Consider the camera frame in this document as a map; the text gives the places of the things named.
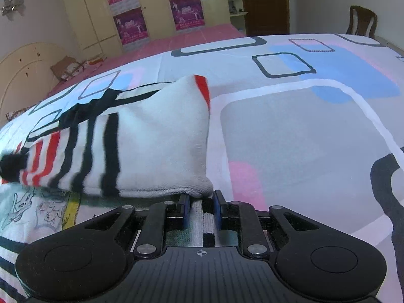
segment wooden headboard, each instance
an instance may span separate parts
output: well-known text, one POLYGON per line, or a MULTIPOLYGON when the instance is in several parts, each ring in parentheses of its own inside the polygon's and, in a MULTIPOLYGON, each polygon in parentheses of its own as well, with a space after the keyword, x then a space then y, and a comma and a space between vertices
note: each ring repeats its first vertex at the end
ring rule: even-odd
POLYGON ((66 56, 53 43, 31 43, 11 52, 0 62, 0 126, 6 113, 35 105, 58 83, 51 66, 66 56))

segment bedsheet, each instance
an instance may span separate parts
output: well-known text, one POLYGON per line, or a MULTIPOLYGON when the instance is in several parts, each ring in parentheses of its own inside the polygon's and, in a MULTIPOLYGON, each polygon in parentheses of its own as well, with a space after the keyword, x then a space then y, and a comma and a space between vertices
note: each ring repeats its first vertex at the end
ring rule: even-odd
MULTIPOLYGON (((283 205, 372 244, 388 266, 378 299, 403 302, 404 57, 372 39, 247 37, 144 58, 42 101, 4 126, 0 149, 108 88, 188 74, 209 84, 207 176, 226 200, 283 205)), ((23 298, 13 263, 26 243, 127 203, 2 184, 0 297, 23 298)))

